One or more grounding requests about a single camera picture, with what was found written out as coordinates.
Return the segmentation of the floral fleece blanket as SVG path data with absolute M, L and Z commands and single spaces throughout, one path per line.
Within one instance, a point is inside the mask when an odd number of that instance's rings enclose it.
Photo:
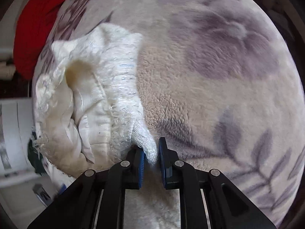
M 103 23 L 142 35 L 136 87 L 147 129 L 196 169 L 218 169 L 275 225 L 304 170 L 304 92 L 288 47 L 253 0 L 66 0 L 34 83 L 56 66 L 53 42 Z M 43 155 L 57 186 L 76 178 Z M 126 192 L 125 228 L 179 228 L 179 192 L 159 162 Z

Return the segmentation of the red garment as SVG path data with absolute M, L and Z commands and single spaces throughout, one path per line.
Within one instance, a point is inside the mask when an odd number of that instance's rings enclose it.
M 29 0 L 17 20 L 13 62 L 26 80 L 34 75 L 38 57 L 65 0 Z

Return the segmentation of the white cabinet with patterned strip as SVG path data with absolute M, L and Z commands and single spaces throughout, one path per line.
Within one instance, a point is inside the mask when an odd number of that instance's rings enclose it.
M 1 100 L 1 188 L 39 177 L 27 156 L 33 118 L 31 98 Z

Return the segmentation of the dark clutter on floor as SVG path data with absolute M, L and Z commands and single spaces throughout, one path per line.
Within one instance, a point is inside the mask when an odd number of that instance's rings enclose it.
M 67 189 L 66 185 L 63 184 L 59 191 L 51 197 L 43 188 L 42 184 L 35 184 L 32 191 L 37 196 L 38 200 L 42 202 L 45 207 L 48 207 L 59 195 L 61 195 Z

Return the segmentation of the white fluffy garment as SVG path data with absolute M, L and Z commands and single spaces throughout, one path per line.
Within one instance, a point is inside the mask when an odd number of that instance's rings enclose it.
M 157 163 L 136 87 L 142 38 L 103 23 L 81 38 L 53 42 L 56 66 L 37 80 L 35 122 L 40 152 L 62 172 L 106 170 L 132 145 Z

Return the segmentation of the dark green striped garment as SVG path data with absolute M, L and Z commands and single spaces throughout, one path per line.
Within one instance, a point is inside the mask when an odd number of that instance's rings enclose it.
M 32 139 L 29 140 L 27 145 L 27 158 L 31 166 L 35 169 L 35 173 L 41 176 L 47 175 L 43 166 L 43 156 L 33 145 Z

